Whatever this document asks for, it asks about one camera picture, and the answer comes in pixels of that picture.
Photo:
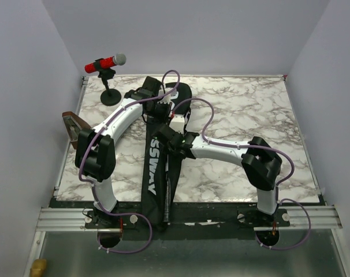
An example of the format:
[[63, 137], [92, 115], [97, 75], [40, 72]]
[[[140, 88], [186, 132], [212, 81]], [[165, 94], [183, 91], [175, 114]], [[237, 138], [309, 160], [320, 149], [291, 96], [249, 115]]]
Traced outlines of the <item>black racket bag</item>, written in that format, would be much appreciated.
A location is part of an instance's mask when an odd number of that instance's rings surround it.
[[[155, 130], [160, 122], [146, 120], [146, 144], [141, 191], [142, 214], [150, 221], [153, 228], [164, 231], [167, 223], [163, 221], [166, 194], [166, 149], [154, 138]], [[174, 186], [173, 200], [178, 179], [180, 177], [182, 160], [173, 156]]]

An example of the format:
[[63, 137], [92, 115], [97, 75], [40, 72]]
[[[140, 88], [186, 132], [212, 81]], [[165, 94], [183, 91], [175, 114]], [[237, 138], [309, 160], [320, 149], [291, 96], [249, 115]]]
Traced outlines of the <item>silver badminton racket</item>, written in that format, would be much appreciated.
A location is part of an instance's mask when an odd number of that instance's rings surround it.
[[169, 151], [166, 152], [166, 194], [165, 194], [165, 204], [164, 204], [164, 216], [163, 221], [166, 223], [170, 222], [170, 210], [173, 201], [173, 186], [174, 186], [174, 164], [173, 164], [173, 156]]

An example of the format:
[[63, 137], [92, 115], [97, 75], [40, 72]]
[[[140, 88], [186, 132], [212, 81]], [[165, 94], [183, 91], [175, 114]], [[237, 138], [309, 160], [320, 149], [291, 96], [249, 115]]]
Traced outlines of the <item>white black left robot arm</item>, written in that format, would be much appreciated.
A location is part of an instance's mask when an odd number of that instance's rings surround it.
[[75, 166], [79, 168], [79, 180], [90, 183], [94, 206], [100, 213], [99, 222], [106, 228], [114, 227], [118, 213], [111, 175], [116, 166], [116, 143], [134, 121], [143, 114], [153, 116], [157, 111], [166, 119], [171, 107], [171, 97], [177, 92], [165, 87], [163, 82], [150, 76], [136, 90], [130, 90], [118, 108], [94, 128], [83, 128], [77, 139]]

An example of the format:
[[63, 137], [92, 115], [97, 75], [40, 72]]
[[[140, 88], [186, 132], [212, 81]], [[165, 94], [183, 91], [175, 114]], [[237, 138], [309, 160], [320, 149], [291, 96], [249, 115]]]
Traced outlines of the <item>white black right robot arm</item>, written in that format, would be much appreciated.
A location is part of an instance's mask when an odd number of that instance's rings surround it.
[[280, 174], [282, 159], [264, 139], [253, 137], [244, 142], [204, 139], [195, 132], [182, 134], [162, 124], [154, 137], [171, 154], [181, 159], [214, 159], [231, 163], [244, 169], [250, 184], [258, 195], [256, 220], [269, 226], [277, 219], [276, 179]]

